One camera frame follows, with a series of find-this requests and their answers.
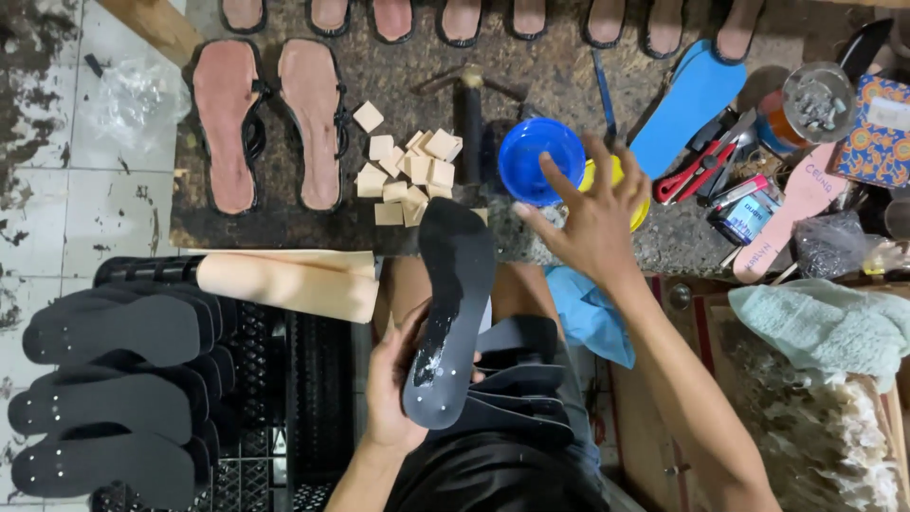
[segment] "nail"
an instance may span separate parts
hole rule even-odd
[[[515,212],[515,215],[518,215],[522,219],[525,219],[531,215],[531,206],[524,204],[523,202],[515,201],[512,203],[512,211]]]

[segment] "hand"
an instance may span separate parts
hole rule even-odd
[[[582,136],[585,150],[597,165],[594,184],[580,192],[563,176],[549,153],[541,153],[543,176],[569,208],[569,218],[562,230],[556,229],[536,208],[516,202],[516,215],[540,235],[556,257],[579,271],[607,293],[622,286],[630,275],[640,275],[632,251],[629,224],[632,213],[651,193],[651,181],[642,173],[635,156],[626,147],[617,157],[625,178],[612,187],[612,159],[603,142],[591,132]]]
[[[422,337],[430,300],[405,315],[401,326],[389,327],[369,357],[367,430],[363,442],[402,458],[417,449],[428,432],[404,414],[401,388]],[[474,363],[479,360],[480,353],[475,353]],[[481,380],[483,374],[474,371],[471,381],[477,383]]]

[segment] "dirty workbench surface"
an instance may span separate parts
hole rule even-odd
[[[469,49],[444,45],[437,37],[434,16],[442,2],[415,1],[417,28],[403,45],[378,42],[369,28],[364,0],[352,0],[350,30],[342,37],[320,38],[338,58],[348,87],[346,104],[353,109],[369,100],[385,116],[372,135],[391,134],[399,145],[417,129],[452,128],[452,94],[415,97],[409,89],[464,61],[481,64],[511,82],[531,87],[529,101],[552,118],[581,132],[604,133],[606,123],[593,73],[591,48],[581,39],[579,27],[587,0],[550,0],[547,34],[536,42],[507,35],[502,17],[506,1],[493,2],[484,15],[480,41]],[[220,26],[218,2],[188,0],[187,18],[207,39],[229,34]],[[739,108],[756,102],[756,95],[780,83],[787,69],[802,62],[832,60],[847,37],[871,19],[871,9],[808,0],[768,0],[759,21],[747,67],[752,74],[739,99]],[[713,37],[721,22],[711,12],[710,0],[688,2],[683,43]],[[289,37],[313,37],[305,21],[304,0],[268,2],[268,25],[251,37],[258,45],[270,83],[277,83],[276,67],[282,42]],[[634,133],[658,97],[664,75],[676,58],[653,60],[639,48],[638,27],[645,17],[645,2],[630,0],[625,30],[618,47],[601,51],[612,102],[621,133]],[[491,90],[483,93],[483,116],[494,126],[507,127],[517,117],[518,105]],[[374,250],[377,254],[414,254],[417,229],[373,225],[373,203],[358,200],[354,174],[363,167],[368,136],[358,126],[349,127],[350,150],[341,161],[345,200],[328,217],[307,214],[299,206],[302,176],[299,143],[288,115],[277,97],[258,111],[268,129],[268,145],[255,164],[259,211],[239,219],[219,216],[208,206],[207,158],[199,144],[201,134],[195,114],[177,133],[178,169],[174,183],[171,243],[191,248],[281,248]],[[477,189],[456,187],[455,199],[472,207],[490,209],[490,227],[496,234],[503,261],[553,263],[553,256],[509,209],[511,198],[491,185]],[[548,217],[561,222],[560,213],[547,209]],[[636,256],[642,268],[666,274],[709,276],[733,246],[713,231],[706,210],[693,200],[664,207],[653,203],[643,225],[634,234]],[[775,268],[785,267],[778,261]]]

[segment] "patterned box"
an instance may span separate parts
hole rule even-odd
[[[910,164],[910,86],[863,75],[856,112],[834,173],[889,189],[903,187]]]

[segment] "towel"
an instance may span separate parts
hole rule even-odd
[[[546,267],[544,273],[566,343],[583,344],[604,359],[632,368],[635,351],[625,322],[597,285],[569,267]]]
[[[872,375],[891,389],[910,353],[910,301],[821,279],[750,286],[728,295],[736,316],[798,369]]]

